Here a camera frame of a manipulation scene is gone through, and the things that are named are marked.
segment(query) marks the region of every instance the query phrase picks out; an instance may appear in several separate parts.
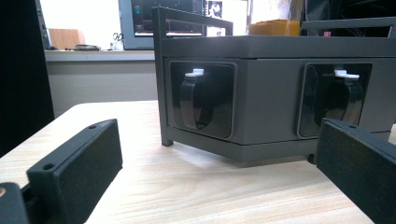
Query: orange object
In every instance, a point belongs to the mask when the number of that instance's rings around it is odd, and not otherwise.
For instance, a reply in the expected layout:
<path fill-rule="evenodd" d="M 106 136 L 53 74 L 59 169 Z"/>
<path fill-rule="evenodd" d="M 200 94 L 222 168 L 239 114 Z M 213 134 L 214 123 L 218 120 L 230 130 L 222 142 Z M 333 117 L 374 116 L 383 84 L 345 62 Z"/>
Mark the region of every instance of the orange object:
<path fill-rule="evenodd" d="M 287 20 L 259 21 L 250 24 L 249 35 L 300 35 L 300 22 Z"/>

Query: electronic device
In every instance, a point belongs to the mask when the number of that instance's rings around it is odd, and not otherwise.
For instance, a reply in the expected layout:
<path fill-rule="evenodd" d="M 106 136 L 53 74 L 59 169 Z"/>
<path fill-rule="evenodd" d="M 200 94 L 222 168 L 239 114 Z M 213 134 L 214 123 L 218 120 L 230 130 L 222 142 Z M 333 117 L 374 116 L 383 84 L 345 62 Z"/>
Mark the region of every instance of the electronic device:
<path fill-rule="evenodd" d="M 236 161 L 313 154 L 323 118 L 389 138 L 396 112 L 396 36 L 233 36 L 230 22 L 153 9 L 162 144 Z M 167 38 L 183 18 L 226 36 Z M 396 25 L 396 18 L 304 22 L 304 29 Z"/>
<path fill-rule="evenodd" d="M 152 7 L 170 7 L 194 14 L 205 14 L 205 0 L 119 0 L 120 28 L 124 49 L 154 49 Z M 202 26 L 168 22 L 168 35 L 200 36 Z"/>

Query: white wall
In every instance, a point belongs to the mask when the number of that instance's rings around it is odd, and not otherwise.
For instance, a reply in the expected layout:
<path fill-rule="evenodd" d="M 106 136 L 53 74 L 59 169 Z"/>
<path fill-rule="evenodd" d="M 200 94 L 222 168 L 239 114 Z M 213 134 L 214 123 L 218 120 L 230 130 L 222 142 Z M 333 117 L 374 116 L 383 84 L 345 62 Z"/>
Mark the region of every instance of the white wall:
<path fill-rule="evenodd" d="M 40 0 L 47 28 L 79 29 L 89 45 L 109 49 L 120 33 L 118 0 Z"/>

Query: handle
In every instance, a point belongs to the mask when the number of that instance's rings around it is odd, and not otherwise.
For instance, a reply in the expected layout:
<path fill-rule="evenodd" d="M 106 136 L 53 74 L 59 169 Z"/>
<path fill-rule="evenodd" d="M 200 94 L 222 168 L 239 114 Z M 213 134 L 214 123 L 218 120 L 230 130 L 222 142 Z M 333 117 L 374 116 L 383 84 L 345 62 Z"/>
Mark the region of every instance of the handle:
<path fill-rule="evenodd" d="M 202 130 L 212 120 L 213 106 L 205 77 L 185 77 L 180 86 L 180 109 L 186 127 Z"/>
<path fill-rule="evenodd" d="M 233 35 L 233 23 L 230 21 L 219 20 L 167 7 L 154 7 L 151 9 L 151 12 L 154 38 L 156 36 L 160 39 L 166 38 L 167 20 L 225 28 L 226 35 Z"/>
<path fill-rule="evenodd" d="M 326 118 L 358 124 L 363 88 L 357 80 L 335 80 L 328 90 Z"/>
<path fill-rule="evenodd" d="M 392 28 L 396 26 L 396 17 L 334 20 L 334 21 L 305 21 L 301 28 L 307 29 L 337 29 L 337 28 L 361 28 L 361 27 L 386 27 L 389 26 L 388 37 L 395 38 L 396 32 Z"/>

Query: black handle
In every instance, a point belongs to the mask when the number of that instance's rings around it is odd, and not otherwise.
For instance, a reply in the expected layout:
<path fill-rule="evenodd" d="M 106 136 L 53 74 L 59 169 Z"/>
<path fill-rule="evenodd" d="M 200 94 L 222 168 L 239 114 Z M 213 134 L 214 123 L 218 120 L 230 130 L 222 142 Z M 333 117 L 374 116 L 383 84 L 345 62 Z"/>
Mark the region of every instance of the black handle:
<path fill-rule="evenodd" d="M 185 77 L 180 86 L 180 109 L 186 127 L 202 130 L 212 120 L 210 81 L 205 77 Z"/>

